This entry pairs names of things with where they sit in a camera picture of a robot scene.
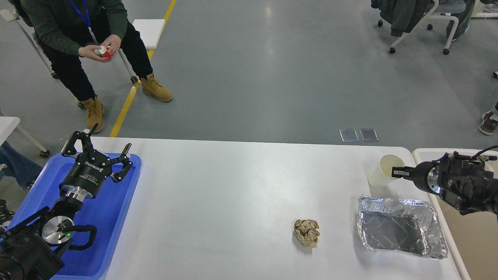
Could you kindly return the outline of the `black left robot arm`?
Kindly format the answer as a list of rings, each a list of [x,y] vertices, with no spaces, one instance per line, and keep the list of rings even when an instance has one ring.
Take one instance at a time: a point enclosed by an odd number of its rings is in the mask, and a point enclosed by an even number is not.
[[[103,275],[138,181],[141,159],[94,148],[75,131],[46,163],[1,235],[2,280],[82,279]]]

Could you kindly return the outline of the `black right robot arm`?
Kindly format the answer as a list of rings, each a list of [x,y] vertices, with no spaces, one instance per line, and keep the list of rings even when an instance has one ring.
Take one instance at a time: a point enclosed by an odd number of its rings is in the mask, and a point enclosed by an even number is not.
[[[466,156],[454,151],[435,161],[424,161],[416,167],[393,167],[392,177],[413,181],[426,193],[438,196],[461,215],[475,212],[498,214],[498,181],[492,171],[484,169],[488,161],[497,156],[484,153],[497,146]]]

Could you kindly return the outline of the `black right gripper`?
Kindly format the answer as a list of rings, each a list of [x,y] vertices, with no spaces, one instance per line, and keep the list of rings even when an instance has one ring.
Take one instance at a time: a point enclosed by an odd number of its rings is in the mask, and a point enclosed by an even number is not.
[[[426,193],[439,195],[438,164],[432,161],[422,162],[416,167],[398,166],[391,169],[391,177],[412,180],[415,186]]]

